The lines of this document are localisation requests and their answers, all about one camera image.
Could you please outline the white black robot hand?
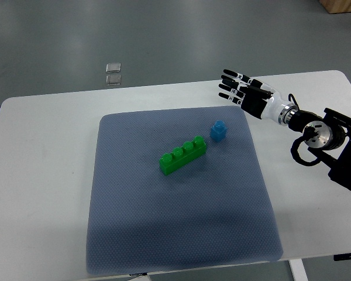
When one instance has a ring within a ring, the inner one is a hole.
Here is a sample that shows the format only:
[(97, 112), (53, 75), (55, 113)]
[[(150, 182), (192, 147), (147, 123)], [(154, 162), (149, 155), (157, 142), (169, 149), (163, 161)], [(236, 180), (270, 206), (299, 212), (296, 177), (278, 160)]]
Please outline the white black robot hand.
[(244, 74), (224, 69), (219, 96), (231, 101), (242, 110), (258, 119), (270, 119), (286, 125), (290, 111), (297, 111), (296, 104), (282, 98), (279, 91), (268, 84)]

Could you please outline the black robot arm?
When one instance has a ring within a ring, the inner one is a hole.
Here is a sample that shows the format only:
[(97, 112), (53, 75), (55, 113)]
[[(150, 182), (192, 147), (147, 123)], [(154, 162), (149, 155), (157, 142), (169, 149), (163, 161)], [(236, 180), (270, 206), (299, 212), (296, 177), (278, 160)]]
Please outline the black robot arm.
[(291, 156), (307, 167), (324, 163), (328, 177), (351, 191), (351, 118), (330, 108), (324, 113), (320, 117), (294, 107), (280, 114), (282, 125), (301, 133), (292, 143)]

